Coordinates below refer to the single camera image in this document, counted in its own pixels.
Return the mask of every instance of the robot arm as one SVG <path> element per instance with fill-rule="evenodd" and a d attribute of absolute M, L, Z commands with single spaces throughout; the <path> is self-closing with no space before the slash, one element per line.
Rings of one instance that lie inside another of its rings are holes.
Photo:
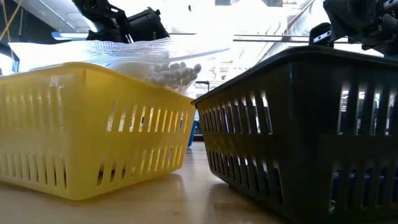
<path fill-rule="evenodd" d="M 333 47 L 334 41 L 347 36 L 351 44 L 362 43 L 363 50 L 398 55 L 398 0 L 326 0 L 323 8 L 331 24 L 314 27 L 310 45 Z"/>
<path fill-rule="evenodd" d="M 81 14 L 89 19 L 97 32 L 89 31 L 87 40 L 131 43 L 166 38 L 169 34 L 160 22 L 160 11 L 147 8 L 126 17 L 123 10 L 108 0 L 72 0 Z"/>

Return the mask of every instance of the black plastic basket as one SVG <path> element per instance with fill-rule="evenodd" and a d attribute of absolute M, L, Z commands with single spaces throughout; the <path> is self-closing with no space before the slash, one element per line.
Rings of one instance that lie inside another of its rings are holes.
<path fill-rule="evenodd" d="M 289 49 L 196 104 L 212 173 L 294 222 L 398 216 L 398 63 Z"/>

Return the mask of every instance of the clear plastic bag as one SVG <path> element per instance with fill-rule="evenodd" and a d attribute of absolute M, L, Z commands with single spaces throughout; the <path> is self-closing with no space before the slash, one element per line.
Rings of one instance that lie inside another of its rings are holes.
<path fill-rule="evenodd" d="M 183 93 L 201 71 L 209 71 L 215 65 L 216 54 L 228 50 L 231 40 L 231 35 L 214 40 L 197 34 L 132 44 L 91 40 L 55 45 L 10 43 L 10 46 L 27 70 L 86 62 Z"/>

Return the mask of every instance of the yellow plastic basket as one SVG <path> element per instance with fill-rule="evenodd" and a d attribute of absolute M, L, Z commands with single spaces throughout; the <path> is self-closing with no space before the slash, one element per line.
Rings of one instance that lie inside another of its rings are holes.
<path fill-rule="evenodd" d="M 170 173 L 191 100 L 87 63 L 0 78 L 0 180 L 81 200 Z"/>

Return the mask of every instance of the table surface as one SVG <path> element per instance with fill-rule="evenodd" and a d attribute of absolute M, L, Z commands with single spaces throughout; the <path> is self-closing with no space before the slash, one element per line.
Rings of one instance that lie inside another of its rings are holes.
<path fill-rule="evenodd" d="M 205 145 L 181 170 L 81 202 L 0 183 L 0 223 L 287 223 L 211 174 Z"/>

